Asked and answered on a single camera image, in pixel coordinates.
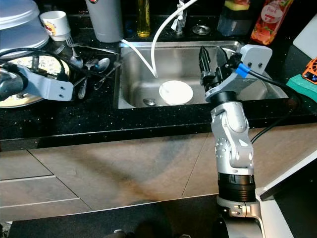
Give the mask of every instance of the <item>sink basin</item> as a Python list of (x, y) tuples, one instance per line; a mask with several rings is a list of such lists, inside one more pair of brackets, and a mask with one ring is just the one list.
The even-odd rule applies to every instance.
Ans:
[[(151, 62), (151, 43), (133, 43), (145, 59)], [(126, 45), (121, 45), (122, 66), (117, 74), (114, 103), (119, 109), (147, 107), (144, 99), (154, 99), (158, 106), (168, 106), (159, 95), (159, 87), (167, 81), (179, 80), (187, 83), (193, 90), (193, 97), (187, 104), (203, 104), (204, 87), (199, 84), (200, 69), (198, 55), (200, 46), (204, 46), (211, 58), (211, 69), (215, 71), (216, 47), (225, 48), (230, 57), (242, 45), (237, 41), (204, 41), (204, 42), (159, 42), (156, 46), (156, 64), (158, 78), (155, 78), (136, 53)], [(286, 98), (287, 95), (274, 85), (260, 80), (246, 87), (238, 99), (260, 100)]]

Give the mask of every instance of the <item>white cup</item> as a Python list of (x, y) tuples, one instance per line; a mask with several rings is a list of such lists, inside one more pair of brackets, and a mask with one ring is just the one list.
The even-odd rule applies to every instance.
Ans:
[(50, 37), (55, 41), (64, 41), (70, 37), (70, 27), (66, 13), (63, 11), (48, 11), (40, 15), (40, 19)]

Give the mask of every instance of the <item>cutting board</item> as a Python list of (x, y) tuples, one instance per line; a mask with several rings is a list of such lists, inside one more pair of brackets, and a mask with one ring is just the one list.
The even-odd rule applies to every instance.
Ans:
[(317, 57), (317, 14), (295, 38), (293, 44), (310, 58)]

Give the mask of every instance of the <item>gray bottle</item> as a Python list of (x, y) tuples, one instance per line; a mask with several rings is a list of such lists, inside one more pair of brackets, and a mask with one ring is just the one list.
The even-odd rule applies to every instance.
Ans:
[(96, 38), (111, 43), (123, 39), (121, 1), (86, 0)]

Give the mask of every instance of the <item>faucet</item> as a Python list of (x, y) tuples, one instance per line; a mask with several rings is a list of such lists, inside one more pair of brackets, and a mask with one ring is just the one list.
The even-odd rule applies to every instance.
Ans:
[[(177, 9), (181, 8), (188, 0), (179, 0), (179, 4), (177, 4)], [(185, 27), (187, 17), (187, 9), (181, 11), (177, 18), (174, 20), (171, 28), (176, 32), (177, 35), (183, 34), (183, 28)]]

